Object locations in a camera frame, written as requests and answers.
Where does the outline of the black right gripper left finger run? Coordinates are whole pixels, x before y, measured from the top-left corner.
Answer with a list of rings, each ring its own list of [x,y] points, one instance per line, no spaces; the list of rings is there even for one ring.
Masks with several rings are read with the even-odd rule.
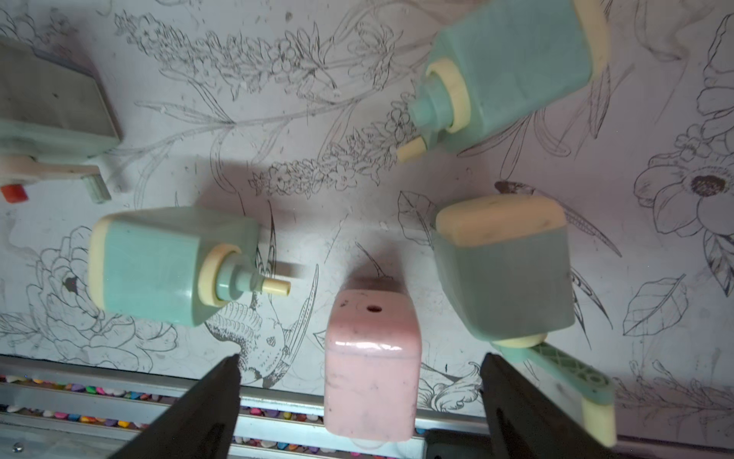
[[[239,357],[218,363],[114,458],[226,458],[240,413]]]

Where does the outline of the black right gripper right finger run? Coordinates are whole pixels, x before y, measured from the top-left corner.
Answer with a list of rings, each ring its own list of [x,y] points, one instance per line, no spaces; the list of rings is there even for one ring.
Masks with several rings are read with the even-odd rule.
[[[612,458],[614,405],[581,400],[582,422],[567,415],[510,363],[489,354],[481,366],[491,458]]]

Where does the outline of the pink sharpener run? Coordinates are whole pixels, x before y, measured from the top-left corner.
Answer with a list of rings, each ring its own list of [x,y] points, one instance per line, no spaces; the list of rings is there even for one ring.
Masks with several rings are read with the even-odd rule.
[[[422,334],[409,296],[341,291],[325,334],[326,430],[373,443],[409,440],[421,364]]]

